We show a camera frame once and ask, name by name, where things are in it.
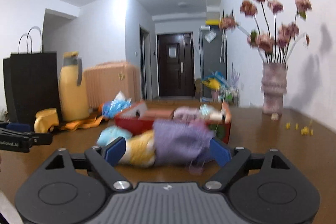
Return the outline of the blue fluffy plush toy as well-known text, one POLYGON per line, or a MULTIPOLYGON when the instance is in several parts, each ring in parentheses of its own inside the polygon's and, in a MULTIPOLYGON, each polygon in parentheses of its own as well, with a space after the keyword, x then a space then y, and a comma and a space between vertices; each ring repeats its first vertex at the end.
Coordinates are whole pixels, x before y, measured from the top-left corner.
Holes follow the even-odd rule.
POLYGON ((119 137, 130 139, 132 137, 132 133, 118 126, 107 127, 100 133, 100 136, 97 140, 97 145, 102 147, 106 146, 119 137))

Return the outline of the purple knitted cloth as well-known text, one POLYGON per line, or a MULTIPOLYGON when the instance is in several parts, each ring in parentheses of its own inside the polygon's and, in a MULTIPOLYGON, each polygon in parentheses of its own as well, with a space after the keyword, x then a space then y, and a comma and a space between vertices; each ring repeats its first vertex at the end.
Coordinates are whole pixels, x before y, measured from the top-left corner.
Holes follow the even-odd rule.
POLYGON ((184 165, 202 169, 214 161, 210 141, 214 132, 203 122, 158 119, 153 123, 155 165, 184 165))

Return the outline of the lilac towel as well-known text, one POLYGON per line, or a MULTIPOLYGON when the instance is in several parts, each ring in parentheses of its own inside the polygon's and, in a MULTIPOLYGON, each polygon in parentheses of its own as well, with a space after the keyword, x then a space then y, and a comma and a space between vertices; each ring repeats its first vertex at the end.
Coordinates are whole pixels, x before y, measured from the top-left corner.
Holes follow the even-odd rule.
POLYGON ((173 119, 179 119, 183 121, 194 121, 200 118, 200 112, 198 108, 182 106, 174 111, 173 119))

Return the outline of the pale green soft pouch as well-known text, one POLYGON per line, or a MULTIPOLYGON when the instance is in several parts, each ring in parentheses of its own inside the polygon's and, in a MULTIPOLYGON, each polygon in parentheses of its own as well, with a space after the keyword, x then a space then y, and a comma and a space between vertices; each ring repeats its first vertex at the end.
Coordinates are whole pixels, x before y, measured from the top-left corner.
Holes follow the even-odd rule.
POLYGON ((210 115, 212 113, 217 112, 217 109, 215 109, 213 106, 207 105, 207 104, 203 104, 200 106, 199 108, 199 116, 202 119, 209 119, 210 115))

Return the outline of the yellow mug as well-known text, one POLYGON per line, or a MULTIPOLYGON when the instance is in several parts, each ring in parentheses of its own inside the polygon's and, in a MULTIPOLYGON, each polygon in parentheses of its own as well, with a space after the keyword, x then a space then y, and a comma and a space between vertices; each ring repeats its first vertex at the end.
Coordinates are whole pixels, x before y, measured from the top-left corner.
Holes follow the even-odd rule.
POLYGON ((49 133, 54 127, 59 125, 59 118, 56 108, 39 111, 35 115, 34 131, 35 133, 49 133))

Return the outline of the orange cloth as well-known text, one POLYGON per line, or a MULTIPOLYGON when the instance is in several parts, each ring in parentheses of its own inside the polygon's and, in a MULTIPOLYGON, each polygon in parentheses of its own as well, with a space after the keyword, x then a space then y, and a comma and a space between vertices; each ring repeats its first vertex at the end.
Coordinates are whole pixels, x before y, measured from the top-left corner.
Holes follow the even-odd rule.
POLYGON ((100 124, 108 122, 109 120, 110 118, 103 116, 99 109, 91 109, 89 117, 71 122, 63 122, 58 125, 58 129, 61 131, 74 132, 79 129, 98 127, 100 124))

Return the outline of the blue tissue packet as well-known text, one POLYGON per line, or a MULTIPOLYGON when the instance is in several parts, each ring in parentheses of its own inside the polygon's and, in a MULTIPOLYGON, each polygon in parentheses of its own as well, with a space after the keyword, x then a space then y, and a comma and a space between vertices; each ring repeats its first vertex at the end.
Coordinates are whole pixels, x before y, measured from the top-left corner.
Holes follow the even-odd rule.
POLYGON ((118 92, 116 97, 102 105, 102 116, 113 119, 118 113, 131 106, 131 98, 127 98, 123 92, 118 92))

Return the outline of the black paper bag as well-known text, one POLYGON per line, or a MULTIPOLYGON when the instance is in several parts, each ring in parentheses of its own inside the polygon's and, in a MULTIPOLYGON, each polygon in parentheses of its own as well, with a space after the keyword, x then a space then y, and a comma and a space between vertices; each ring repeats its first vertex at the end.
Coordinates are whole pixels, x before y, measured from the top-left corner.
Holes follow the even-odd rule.
POLYGON ((55 108, 61 114, 56 52, 12 53, 3 60, 3 82, 9 121, 33 126, 35 114, 55 108))

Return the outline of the yellow thermos jug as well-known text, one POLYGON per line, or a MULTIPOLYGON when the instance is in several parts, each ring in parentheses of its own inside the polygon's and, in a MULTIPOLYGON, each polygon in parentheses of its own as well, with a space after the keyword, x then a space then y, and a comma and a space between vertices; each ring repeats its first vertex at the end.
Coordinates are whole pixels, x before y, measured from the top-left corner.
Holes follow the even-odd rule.
POLYGON ((63 55, 59 77, 59 95, 63 120, 72 122, 89 117, 83 64, 77 51, 63 55))

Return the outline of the yellow crumbs on table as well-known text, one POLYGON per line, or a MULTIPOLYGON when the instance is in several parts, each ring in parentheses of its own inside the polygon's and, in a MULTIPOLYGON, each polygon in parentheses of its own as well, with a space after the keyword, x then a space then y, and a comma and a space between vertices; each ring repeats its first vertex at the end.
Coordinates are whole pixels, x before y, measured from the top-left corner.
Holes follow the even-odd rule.
POLYGON ((300 126, 299 123, 291 123, 287 122, 285 124, 285 129, 290 130, 294 128, 296 131, 299 131, 302 136, 313 136, 314 129, 313 129, 313 120, 310 120, 308 124, 304 126, 300 126))

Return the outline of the pink ribbed suitcase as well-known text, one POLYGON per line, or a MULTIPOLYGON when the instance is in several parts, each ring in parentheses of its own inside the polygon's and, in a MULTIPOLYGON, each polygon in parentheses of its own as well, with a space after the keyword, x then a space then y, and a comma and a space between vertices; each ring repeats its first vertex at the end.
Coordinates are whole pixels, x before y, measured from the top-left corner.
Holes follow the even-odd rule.
POLYGON ((119 92, 132 101, 141 99, 139 67, 127 63, 107 62, 84 70, 88 105, 97 109, 113 100, 119 92))

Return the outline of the pinkish ceramic vase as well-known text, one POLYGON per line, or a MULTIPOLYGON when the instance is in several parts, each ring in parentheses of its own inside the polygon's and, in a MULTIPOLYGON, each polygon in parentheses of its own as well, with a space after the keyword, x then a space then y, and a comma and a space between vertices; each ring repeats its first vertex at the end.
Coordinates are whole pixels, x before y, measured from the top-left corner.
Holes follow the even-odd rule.
POLYGON ((264 93, 264 114, 282 114, 283 97, 287 93, 287 67, 283 63, 264 63, 261 91, 264 93))

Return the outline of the dark entrance door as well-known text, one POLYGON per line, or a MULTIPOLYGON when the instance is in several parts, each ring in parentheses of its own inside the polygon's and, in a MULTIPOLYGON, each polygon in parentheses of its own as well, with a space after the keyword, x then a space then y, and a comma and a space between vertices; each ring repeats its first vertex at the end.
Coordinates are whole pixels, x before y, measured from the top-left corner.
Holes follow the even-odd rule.
POLYGON ((157 35, 158 84, 160 97, 193 97, 193 34, 157 35))

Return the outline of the grey refrigerator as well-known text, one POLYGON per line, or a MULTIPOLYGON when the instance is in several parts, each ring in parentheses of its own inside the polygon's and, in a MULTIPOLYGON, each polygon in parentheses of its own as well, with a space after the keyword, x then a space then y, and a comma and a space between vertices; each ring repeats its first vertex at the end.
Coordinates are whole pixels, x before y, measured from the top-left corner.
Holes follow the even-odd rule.
POLYGON ((227 64, 224 62, 224 42, 218 26, 201 26, 199 31, 201 80, 215 72, 227 79, 227 64))

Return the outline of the dried pink flowers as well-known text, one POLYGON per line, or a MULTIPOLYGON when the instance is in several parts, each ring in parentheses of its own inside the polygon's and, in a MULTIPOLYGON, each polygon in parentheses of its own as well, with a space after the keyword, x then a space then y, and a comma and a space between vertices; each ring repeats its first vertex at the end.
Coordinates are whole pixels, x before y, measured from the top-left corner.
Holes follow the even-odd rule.
POLYGON ((218 27, 225 34, 227 30, 238 29, 247 37, 251 48, 258 50, 262 61, 266 64, 286 64, 297 43, 305 40, 310 45, 310 37, 300 32, 297 19, 306 20, 307 13, 312 10, 310 0, 294 0, 294 20, 288 24, 277 24, 277 15, 284 11, 284 5, 278 0, 243 0, 240 13, 253 19, 256 29, 247 31, 236 21, 234 13, 223 14, 218 27))

